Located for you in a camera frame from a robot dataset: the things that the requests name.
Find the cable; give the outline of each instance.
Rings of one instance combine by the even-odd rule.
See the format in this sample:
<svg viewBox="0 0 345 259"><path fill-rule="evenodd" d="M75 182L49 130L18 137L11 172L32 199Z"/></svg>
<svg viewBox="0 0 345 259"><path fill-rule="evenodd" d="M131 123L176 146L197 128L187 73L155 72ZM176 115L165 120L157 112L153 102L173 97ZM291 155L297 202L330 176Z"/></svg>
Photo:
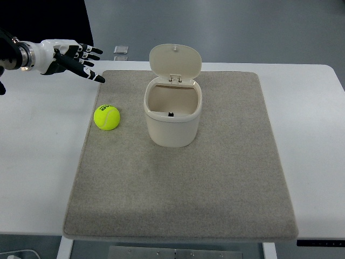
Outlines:
<svg viewBox="0 0 345 259"><path fill-rule="evenodd" d="M31 250L31 249L24 249L24 250L16 250L16 251L9 251L9 252L3 252L3 253L0 253L0 255L4 255L4 254L12 254L12 253L18 253L18 252L33 252L37 257L38 259L41 259L41 257L39 257L38 253L34 250Z"/></svg>

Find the black fabric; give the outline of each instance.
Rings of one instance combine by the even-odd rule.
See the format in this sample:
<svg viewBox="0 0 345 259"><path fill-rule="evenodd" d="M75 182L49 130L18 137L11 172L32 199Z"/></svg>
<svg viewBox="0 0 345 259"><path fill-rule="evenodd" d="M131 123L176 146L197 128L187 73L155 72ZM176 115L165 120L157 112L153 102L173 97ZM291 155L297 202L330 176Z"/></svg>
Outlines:
<svg viewBox="0 0 345 259"><path fill-rule="evenodd" d="M93 46L84 0L6 0L0 10L0 27L19 40L74 39Z"/></svg>

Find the white table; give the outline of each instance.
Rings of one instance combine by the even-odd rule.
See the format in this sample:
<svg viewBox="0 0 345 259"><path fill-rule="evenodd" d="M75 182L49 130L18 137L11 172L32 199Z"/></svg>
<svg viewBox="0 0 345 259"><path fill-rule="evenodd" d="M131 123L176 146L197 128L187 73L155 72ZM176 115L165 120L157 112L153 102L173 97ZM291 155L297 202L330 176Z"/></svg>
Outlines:
<svg viewBox="0 0 345 259"><path fill-rule="evenodd" d="M94 70L150 70L95 62ZM345 238L345 92L325 65L205 63L259 75L299 238ZM61 235L98 83L6 71L0 97L0 233Z"/></svg>

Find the small metal object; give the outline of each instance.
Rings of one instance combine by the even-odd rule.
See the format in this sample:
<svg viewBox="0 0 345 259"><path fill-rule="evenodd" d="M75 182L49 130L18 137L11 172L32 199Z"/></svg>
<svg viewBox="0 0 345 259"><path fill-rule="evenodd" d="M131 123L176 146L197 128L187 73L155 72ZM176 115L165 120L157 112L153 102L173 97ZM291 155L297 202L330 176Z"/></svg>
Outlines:
<svg viewBox="0 0 345 259"><path fill-rule="evenodd" d="M238 251L110 246L108 259L242 259Z"/></svg>
<svg viewBox="0 0 345 259"><path fill-rule="evenodd" d="M21 70L22 71L31 70L36 62L36 56L35 56L35 52L33 48L29 44L24 43L24 42L18 42L17 46L24 49L24 51L27 53L27 55L24 55L24 51L20 50L22 55L26 56L25 58L23 58L23 62L26 62L26 64L24 67L21 68Z"/></svg>
<svg viewBox="0 0 345 259"><path fill-rule="evenodd" d="M114 54L127 54L128 46L116 46L114 49Z"/></svg>
<svg viewBox="0 0 345 259"><path fill-rule="evenodd" d="M128 57L125 56L115 56L114 61L127 61Z"/></svg>
<svg viewBox="0 0 345 259"><path fill-rule="evenodd" d="M13 37L12 38L12 42L14 43L14 44L16 44L16 43L18 43L20 40L17 38L17 37Z"/></svg>

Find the black fingertip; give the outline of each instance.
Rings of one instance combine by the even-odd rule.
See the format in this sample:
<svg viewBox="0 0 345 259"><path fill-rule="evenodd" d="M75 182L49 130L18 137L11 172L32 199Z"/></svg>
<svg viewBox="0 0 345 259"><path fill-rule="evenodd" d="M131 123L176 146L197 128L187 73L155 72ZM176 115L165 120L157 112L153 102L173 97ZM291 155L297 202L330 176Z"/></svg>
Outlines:
<svg viewBox="0 0 345 259"><path fill-rule="evenodd" d="M100 49L96 49L95 47L92 48L92 52L95 52L96 54L103 54L103 51Z"/></svg>
<svg viewBox="0 0 345 259"><path fill-rule="evenodd" d="M102 84L106 82L105 78L102 77L102 76L100 76L100 75L97 75L97 76L96 76L95 81L96 81L96 82L100 82L100 83L102 83Z"/></svg>
<svg viewBox="0 0 345 259"><path fill-rule="evenodd" d="M6 93L5 86L0 82L0 96L3 96Z"/></svg>
<svg viewBox="0 0 345 259"><path fill-rule="evenodd" d="M84 65L89 66L89 67L93 67L95 64L88 62L88 61L84 61Z"/></svg>
<svg viewBox="0 0 345 259"><path fill-rule="evenodd" d="M87 44L79 44L81 46L81 50L85 51L87 49Z"/></svg>
<svg viewBox="0 0 345 259"><path fill-rule="evenodd" d="M100 57L95 56L95 55L91 55L91 54L89 54L87 57L90 59L93 59L93 60L100 60L101 59Z"/></svg>

